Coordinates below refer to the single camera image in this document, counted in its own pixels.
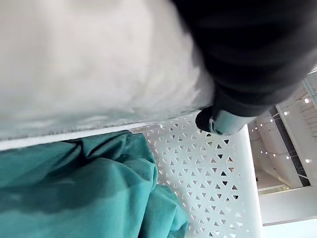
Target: black sleeve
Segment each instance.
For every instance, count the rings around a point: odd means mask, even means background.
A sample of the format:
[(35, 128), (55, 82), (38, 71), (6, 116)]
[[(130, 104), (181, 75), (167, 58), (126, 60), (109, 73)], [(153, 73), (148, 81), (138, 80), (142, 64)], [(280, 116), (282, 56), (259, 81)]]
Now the black sleeve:
[(257, 106), (255, 116), (290, 96), (317, 62), (317, 0), (172, 1), (218, 89)]

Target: teal fabric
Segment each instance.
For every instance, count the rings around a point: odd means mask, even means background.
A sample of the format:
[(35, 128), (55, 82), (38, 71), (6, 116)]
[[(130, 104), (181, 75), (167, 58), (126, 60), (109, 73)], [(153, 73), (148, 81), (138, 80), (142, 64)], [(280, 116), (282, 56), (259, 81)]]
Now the teal fabric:
[(187, 215), (142, 134), (0, 153), (1, 238), (183, 238)]

